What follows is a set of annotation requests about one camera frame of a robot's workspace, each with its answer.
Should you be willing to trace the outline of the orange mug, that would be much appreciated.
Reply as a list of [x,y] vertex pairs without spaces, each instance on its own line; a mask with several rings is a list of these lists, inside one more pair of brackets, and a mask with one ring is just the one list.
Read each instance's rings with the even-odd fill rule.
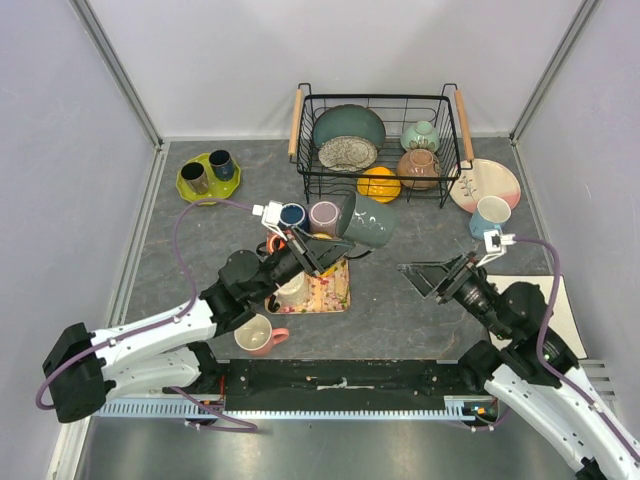
[[259,256],[267,256],[283,249],[285,246],[286,241],[282,237],[270,232],[267,234],[266,240],[256,247],[256,253]]

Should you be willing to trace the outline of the purple mug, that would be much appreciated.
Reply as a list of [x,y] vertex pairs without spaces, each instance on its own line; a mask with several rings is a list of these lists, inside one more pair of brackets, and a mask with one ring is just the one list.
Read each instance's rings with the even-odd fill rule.
[[311,232],[334,236],[340,212],[340,207],[331,201],[316,202],[309,211]]

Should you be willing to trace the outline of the dark blue mug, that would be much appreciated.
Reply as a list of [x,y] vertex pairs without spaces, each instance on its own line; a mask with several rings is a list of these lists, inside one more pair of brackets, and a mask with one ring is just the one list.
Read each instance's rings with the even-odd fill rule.
[[306,208],[294,202],[284,204],[280,213],[279,226],[281,228],[298,228],[309,233],[310,221]]

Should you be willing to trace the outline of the dark green mug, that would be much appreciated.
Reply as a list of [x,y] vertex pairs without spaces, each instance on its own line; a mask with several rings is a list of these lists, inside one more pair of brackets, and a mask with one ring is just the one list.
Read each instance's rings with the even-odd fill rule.
[[371,251],[384,247],[391,240],[398,224],[397,213],[387,204],[357,192],[349,193],[340,207],[335,236],[368,248],[364,253],[344,255],[346,259],[359,259]]

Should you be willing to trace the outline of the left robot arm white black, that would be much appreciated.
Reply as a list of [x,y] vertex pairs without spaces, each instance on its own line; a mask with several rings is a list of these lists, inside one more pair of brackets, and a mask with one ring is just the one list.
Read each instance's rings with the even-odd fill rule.
[[282,239],[283,247],[271,254],[232,253],[210,287],[192,291],[188,301],[165,312],[120,327],[65,328],[43,362],[37,407],[72,423],[139,389],[154,374],[161,388],[211,392],[220,371],[207,340],[237,330],[254,317],[257,304],[295,276],[326,272],[361,242],[347,233],[321,239],[297,228]]

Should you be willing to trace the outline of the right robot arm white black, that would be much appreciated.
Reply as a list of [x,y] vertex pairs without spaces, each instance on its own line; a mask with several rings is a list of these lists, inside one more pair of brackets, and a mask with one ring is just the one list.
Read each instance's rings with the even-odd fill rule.
[[576,354],[549,326],[552,299],[515,282],[499,291],[475,253],[398,267],[423,296],[457,302],[490,333],[458,361],[467,392],[485,391],[543,436],[579,479],[636,479],[639,442],[612,414]]

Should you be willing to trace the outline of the beige mug dark handle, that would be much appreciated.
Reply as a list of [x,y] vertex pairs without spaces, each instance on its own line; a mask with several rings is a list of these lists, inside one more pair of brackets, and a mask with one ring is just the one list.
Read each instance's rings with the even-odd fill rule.
[[267,310],[276,313],[288,307],[302,304],[308,295],[308,280],[304,272],[296,275],[292,280],[282,285],[267,303]]

